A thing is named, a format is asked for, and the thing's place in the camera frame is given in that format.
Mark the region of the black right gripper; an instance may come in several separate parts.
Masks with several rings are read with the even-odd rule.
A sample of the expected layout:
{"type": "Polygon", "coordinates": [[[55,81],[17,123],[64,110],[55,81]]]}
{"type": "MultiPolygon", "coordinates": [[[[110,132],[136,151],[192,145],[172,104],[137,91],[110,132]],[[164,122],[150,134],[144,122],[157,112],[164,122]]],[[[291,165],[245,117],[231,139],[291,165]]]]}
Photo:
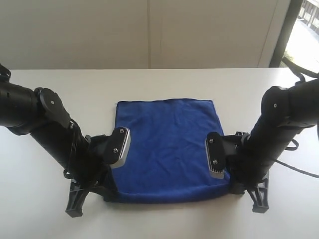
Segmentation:
{"type": "Polygon", "coordinates": [[[265,132],[223,136],[225,170],[230,176],[229,193],[242,196],[245,191],[253,201],[252,212],[264,214],[269,209],[269,169],[273,165],[272,136],[265,132]]]}

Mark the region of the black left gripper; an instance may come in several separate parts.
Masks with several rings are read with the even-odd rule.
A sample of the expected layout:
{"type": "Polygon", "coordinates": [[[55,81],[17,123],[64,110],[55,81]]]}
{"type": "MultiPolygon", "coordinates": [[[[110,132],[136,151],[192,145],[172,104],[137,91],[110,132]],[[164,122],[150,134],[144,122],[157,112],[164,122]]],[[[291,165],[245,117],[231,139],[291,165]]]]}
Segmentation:
{"type": "Polygon", "coordinates": [[[74,136],[70,155],[63,175],[72,179],[65,212],[70,217],[83,216],[83,204],[89,187],[80,183],[101,186],[100,195],[105,202],[115,202],[118,197],[110,165],[104,161],[104,152],[109,136],[74,136]]]}

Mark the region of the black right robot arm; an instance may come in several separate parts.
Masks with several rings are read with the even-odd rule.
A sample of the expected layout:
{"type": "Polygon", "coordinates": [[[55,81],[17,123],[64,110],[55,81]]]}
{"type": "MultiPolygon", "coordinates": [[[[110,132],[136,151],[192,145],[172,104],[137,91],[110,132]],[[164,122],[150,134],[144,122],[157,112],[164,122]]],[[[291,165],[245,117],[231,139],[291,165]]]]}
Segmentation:
{"type": "Polygon", "coordinates": [[[294,137],[319,123],[318,79],[290,88],[272,86],[262,97],[261,115],[243,136],[224,137],[232,185],[246,190],[254,213],[268,208],[269,170],[294,137]]]}

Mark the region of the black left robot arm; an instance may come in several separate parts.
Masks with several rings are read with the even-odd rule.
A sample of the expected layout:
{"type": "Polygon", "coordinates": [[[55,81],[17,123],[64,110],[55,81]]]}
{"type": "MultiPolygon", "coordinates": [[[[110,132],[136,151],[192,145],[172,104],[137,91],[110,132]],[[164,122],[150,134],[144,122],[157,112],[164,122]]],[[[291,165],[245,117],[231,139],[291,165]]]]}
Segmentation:
{"type": "Polygon", "coordinates": [[[65,212],[83,215],[87,195],[115,199],[118,190],[105,158],[110,136],[83,136],[60,97],[51,89],[35,90],[11,83],[11,72],[0,67],[0,124],[15,135],[31,135],[63,168],[71,181],[65,212]]]}

